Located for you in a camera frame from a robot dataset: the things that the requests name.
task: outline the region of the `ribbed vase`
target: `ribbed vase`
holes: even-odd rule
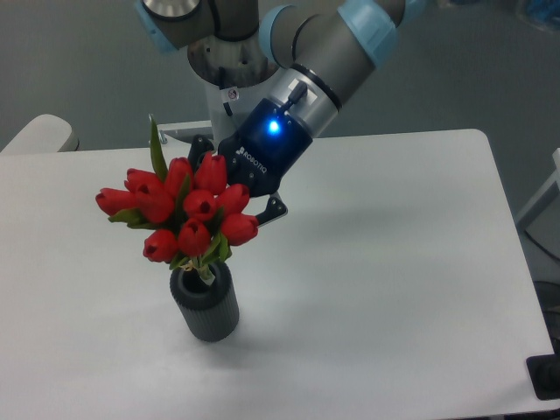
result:
[[[199,340],[219,341],[237,326],[239,306],[228,266],[210,264],[215,279],[206,285],[196,270],[175,269],[171,273],[171,294],[192,334]]]

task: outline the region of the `blue led light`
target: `blue led light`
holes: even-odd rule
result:
[[[276,135],[280,132],[280,124],[276,121],[269,122],[269,134]]]

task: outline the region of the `robotiq logo text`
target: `robotiq logo text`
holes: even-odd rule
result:
[[[254,166],[256,166],[256,168],[261,171],[262,173],[266,173],[267,169],[265,166],[263,166],[263,164],[261,164],[258,160],[256,160],[254,157],[252,157],[251,155],[249,155],[246,151],[245,148],[242,146],[239,150],[237,150],[235,153],[237,153],[240,156],[243,156],[244,158],[246,158],[251,164],[253,164]]]

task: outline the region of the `tulip bud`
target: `tulip bud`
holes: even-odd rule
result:
[[[194,190],[183,201],[183,209],[189,217],[209,221],[216,213],[216,199],[208,190]]]
[[[171,230],[159,229],[143,243],[143,256],[154,263],[170,263],[179,251],[179,245]]]
[[[222,155],[204,155],[200,168],[194,174],[194,187],[218,195],[223,193],[227,183],[226,159]]]
[[[158,175],[153,172],[130,168],[126,171],[124,186],[131,193],[135,193],[141,184],[150,184],[152,182],[160,182]]]
[[[193,168],[186,157],[175,157],[169,163],[169,172],[165,178],[165,190],[175,199],[186,176],[193,182]]]
[[[175,201],[160,181],[141,184],[135,196],[138,208],[151,223],[163,223],[175,210]]]
[[[207,252],[211,240],[210,232],[202,222],[191,218],[178,234],[178,247],[186,256],[201,256]]]
[[[218,208],[224,207],[224,216],[241,213],[249,203],[249,189],[244,184],[233,184],[216,201]]]
[[[97,201],[97,206],[109,216],[124,209],[137,207],[137,200],[132,192],[113,188],[102,188],[101,192],[95,196],[95,201]]]
[[[241,213],[230,214],[221,224],[221,232],[227,243],[237,247],[253,239],[258,234],[259,222],[255,216]]]

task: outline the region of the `tulip bouquet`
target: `tulip bouquet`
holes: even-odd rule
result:
[[[210,284],[214,275],[209,265],[225,262],[231,247],[257,235],[257,218],[242,213],[249,189],[228,186],[225,158],[211,151],[198,168],[186,157],[174,158],[168,167],[153,120],[150,155],[153,171],[128,169],[126,190],[102,188],[97,205],[111,222],[154,230],[143,247],[150,261],[167,263],[170,270],[197,270]]]

